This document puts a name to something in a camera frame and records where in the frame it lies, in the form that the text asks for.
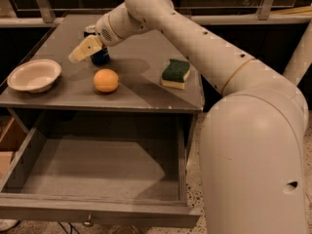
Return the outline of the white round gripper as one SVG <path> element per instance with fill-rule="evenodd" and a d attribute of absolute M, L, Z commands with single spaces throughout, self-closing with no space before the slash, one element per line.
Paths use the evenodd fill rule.
<path fill-rule="evenodd" d="M 105 46 L 115 46 L 125 40 L 124 19 L 112 13 L 103 15 L 96 23 L 96 35 L 87 36 L 68 56 L 68 59 L 77 63 L 102 49 Z"/>

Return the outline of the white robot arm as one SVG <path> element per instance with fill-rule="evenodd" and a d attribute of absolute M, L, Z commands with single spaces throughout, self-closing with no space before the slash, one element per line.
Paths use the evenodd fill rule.
<path fill-rule="evenodd" d="M 150 29 L 222 95 L 200 135 L 209 234 L 308 234 L 303 139 L 309 112 L 287 78 L 179 14 L 171 0 L 125 0 L 69 58 L 78 62 Z"/>

